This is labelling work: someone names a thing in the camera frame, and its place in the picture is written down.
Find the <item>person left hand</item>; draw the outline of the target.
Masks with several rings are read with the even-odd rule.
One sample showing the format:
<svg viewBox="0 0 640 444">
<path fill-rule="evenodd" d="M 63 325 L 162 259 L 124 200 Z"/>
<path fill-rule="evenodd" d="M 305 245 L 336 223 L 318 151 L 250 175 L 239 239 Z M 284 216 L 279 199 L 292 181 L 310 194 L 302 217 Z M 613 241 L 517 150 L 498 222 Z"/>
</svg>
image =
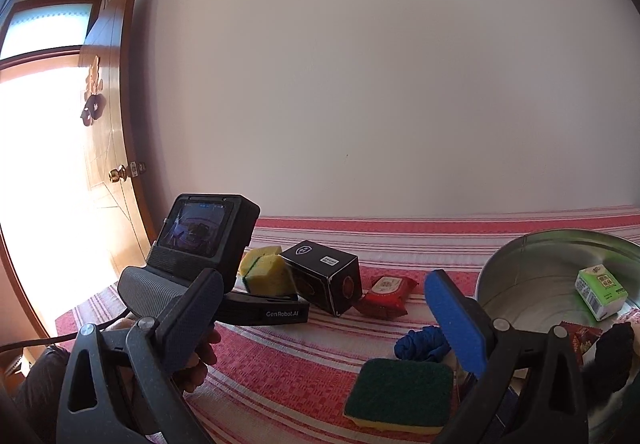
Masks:
<svg viewBox="0 0 640 444">
<path fill-rule="evenodd" d="M 193 393 L 204 383 L 209 366 L 217 363 L 214 345 L 219 342 L 220 333 L 215 328 L 210 328 L 189 357 L 186 366 L 172 375 L 179 390 Z"/>
</svg>

